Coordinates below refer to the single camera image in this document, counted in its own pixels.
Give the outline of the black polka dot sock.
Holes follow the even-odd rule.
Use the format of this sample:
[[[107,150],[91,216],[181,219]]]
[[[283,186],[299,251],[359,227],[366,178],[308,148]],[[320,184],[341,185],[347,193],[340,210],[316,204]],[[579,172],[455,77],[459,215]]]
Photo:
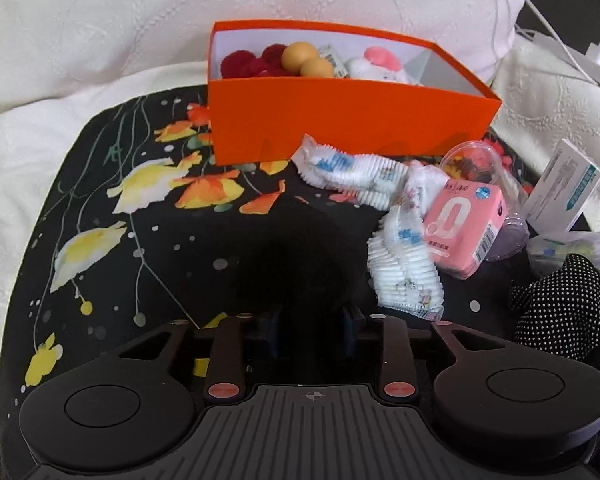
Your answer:
[[[517,344],[582,361],[600,346],[600,272],[570,254],[562,266],[509,293]]]

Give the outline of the clear plastic cup with flower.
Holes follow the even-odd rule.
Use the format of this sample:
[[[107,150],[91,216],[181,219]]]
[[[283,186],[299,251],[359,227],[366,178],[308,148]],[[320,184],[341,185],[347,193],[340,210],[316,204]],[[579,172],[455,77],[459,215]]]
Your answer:
[[[528,193],[507,170],[496,149],[484,141],[463,142],[444,155],[439,167],[452,178],[497,185],[501,189],[507,216],[486,260],[500,261],[521,252],[529,239],[521,211]]]

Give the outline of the black floral cloth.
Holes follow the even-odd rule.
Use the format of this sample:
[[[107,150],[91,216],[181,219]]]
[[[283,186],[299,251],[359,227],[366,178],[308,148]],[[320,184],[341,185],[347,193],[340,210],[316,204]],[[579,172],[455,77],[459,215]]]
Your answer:
[[[244,341],[245,396],[206,400],[215,329],[234,315],[196,307],[204,244],[241,218],[306,208],[370,229],[347,377],[264,382]],[[291,158],[218,164],[204,87],[97,115],[59,170],[10,300],[1,477],[600,479],[600,346],[578,361],[517,344],[509,298],[570,254],[593,257],[553,240],[543,276],[527,245],[466,280],[436,266],[444,310],[431,322],[378,306],[367,240],[383,216],[307,184]],[[406,323],[416,399],[381,399],[372,314]]]

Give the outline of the white pillow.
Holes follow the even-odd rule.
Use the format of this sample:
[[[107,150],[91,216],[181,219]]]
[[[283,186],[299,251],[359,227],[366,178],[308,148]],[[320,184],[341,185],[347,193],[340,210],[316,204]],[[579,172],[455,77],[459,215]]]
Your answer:
[[[201,61],[213,23],[320,21],[435,42],[482,79],[512,47],[524,0],[0,0],[0,113]]]

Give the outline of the white blue medicine box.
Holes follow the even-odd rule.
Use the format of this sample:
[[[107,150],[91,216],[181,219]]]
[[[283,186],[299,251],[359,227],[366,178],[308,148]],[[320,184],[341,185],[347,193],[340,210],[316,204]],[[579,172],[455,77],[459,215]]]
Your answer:
[[[599,187],[600,166],[571,141],[562,139],[522,212],[538,234],[568,232]]]

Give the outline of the white pink plush toy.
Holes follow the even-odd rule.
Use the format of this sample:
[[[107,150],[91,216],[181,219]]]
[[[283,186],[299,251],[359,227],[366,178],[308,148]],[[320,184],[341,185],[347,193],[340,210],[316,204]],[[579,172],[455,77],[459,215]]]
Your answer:
[[[400,60],[383,47],[368,47],[358,58],[350,58],[346,69],[351,79],[417,84]]]

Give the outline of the pink pad packet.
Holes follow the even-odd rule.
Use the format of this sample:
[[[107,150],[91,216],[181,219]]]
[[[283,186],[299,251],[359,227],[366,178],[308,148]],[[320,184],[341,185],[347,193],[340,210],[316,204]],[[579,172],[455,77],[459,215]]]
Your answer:
[[[424,237],[432,261],[460,280],[470,278],[486,258],[506,214],[498,186],[450,179],[424,220]]]

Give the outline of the black fabric item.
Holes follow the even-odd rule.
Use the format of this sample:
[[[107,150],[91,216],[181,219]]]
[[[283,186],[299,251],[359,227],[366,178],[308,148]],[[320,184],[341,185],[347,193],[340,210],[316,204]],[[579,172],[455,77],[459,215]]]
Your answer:
[[[196,307],[250,315],[242,326],[245,356],[264,382],[342,382],[368,234],[365,224],[309,208],[241,218],[204,244]]]

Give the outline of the white charger plug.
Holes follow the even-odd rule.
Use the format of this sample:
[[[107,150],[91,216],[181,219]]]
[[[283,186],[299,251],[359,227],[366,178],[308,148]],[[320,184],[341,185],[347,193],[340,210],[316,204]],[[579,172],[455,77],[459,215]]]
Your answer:
[[[586,49],[585,57],[592,63],[600,66],[600,42],[597,44],[595,42],[591,42]]]

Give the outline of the wooden gourd toy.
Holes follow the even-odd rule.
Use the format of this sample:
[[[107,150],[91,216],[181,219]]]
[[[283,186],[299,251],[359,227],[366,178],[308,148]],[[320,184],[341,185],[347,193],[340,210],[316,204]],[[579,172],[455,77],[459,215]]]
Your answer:
[[[283,50],[280,58],[283,69],[288,73],[306,78],[334,78],[332,64],[322,58],[313,44],[297,41]]]

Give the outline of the white green small box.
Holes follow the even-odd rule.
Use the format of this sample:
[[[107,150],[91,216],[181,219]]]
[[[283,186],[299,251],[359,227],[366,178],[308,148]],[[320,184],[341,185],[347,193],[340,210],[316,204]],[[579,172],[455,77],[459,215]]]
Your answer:
[[[349,71],[346,63],[343,62],[341,56],[331,44],[325,44],[318,48],[318,53],[332,66],[334,76],[337,78],[348,78]]]

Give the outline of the white power strip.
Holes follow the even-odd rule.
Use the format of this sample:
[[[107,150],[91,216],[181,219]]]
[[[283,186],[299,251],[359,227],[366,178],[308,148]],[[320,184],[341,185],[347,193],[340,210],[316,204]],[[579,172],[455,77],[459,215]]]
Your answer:
[[[540,32],[531,32],[531,41],[537,46],[554,54],[580,74],[588,76],[600,87],[600,66],[592,63],[585,57],[585,53],[574,50],[565,44],[561,44],[555,38],[541,34]]]

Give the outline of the orange cardboard box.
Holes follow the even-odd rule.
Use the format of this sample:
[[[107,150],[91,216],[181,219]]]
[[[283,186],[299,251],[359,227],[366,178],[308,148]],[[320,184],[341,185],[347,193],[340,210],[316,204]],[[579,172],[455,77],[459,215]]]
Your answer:
[[[306,41],[343,61],[369,47],[400,58],[414,84],[350,78],[225,78],[237,50]],[[478,140],[500,98],[434,42],[353,25],[291,20],[217,21],[210,32],[208,107],[220,165],[291,158],[304,136],[351,154],[443,155]]]

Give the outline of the white wet wipe sachet strip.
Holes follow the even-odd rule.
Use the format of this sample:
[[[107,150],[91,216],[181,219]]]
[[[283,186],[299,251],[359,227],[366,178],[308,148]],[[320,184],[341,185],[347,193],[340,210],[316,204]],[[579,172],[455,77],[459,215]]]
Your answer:
[[[291,157],[301,179],[337,191],[384,214],[367,240],[367,270],[378,306],[426,321],[442,318],[444,289],[425,240],[418,192],[424,166],[376,154],[351,155],[304,136]]]

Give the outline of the red pompom yarn toy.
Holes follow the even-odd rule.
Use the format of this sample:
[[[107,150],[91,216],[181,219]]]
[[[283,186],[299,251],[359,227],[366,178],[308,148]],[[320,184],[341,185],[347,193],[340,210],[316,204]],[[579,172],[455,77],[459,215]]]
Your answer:
[[[234,51],[222,59],[221,76],[223,79],[292,77],[292,73],[283,68],[285,49],[284,44],[270,44],[260,55],[248,50]]]

